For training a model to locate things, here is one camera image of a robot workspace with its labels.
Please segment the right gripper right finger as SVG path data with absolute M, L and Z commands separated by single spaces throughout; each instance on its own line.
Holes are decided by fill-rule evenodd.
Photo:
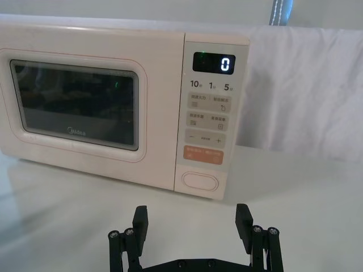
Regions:
M 236 206 L 235 224 L 250 256 L 250 271 L 282 271 L 280 231 L 275 227 L 263 229 L 254 225 L 250 209 L 244 203 Z

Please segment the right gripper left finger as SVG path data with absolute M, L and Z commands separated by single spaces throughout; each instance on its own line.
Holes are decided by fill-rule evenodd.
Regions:
M 124 252 L 128 256 L 128 271 L 142 271 L 139 258 L 142 255 L 148 225 L 147 206 L 137 206 L 132 227 L 122 233 L 113 230 L 108 234 L 110 271 L 123 271 L 122 254 Z

